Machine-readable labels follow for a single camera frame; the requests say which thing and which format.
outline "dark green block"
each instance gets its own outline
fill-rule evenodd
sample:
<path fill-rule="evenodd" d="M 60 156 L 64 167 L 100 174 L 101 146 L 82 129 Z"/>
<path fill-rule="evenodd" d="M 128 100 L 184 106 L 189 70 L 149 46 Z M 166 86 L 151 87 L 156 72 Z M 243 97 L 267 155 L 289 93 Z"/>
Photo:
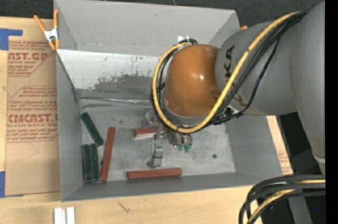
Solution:
<path fill-rule="evenodd" d="M 100 180 L 99 161 L 97 155 L 97 145 L 82 145 L 84 181 L 95 182 Z"/>
<path fill-rule="evenodd" d="M 92 139 L 96 143 L 96 145 L 98 147 L 101 146 L 104 143 L 104 140 L 102 139 L 100 133 L 97 131 L 97 129 L 96 129 L 93 121 L 91 120 L 89 114 L 83 113 L 81 115 L 81 119 L 82 119 L 84 125 L 86 126 L 90 136 L 92 137 Z"/>

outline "cardboard box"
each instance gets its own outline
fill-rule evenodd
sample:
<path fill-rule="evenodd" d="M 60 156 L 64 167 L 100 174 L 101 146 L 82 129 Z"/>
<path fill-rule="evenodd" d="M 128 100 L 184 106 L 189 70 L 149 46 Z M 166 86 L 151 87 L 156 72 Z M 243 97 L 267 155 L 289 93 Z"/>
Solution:
<path fill-rule="evenodd" d="M 51 20 L 42 20 L 47 29 Z M 10 36 L 5 195 L 60 190 L 55 52 L 32 18 L 0 19 L 0 27 L 22 30 Z"/>

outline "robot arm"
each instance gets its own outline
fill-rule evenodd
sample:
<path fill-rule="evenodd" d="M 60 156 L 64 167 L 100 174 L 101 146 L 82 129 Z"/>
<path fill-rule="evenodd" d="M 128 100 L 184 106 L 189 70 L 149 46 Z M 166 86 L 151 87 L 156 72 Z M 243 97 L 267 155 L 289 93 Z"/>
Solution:
<path fill-rule="evenodd" d="M 324 16 L 322 2 L 235 33 L 220 49 L 190 42 L 172 47 L 153 79 L 160 118 L 187 134 L 242 114 L 297 111 L 325 173 Z M 224 115 L 229 107 L 235 114 Z"/>

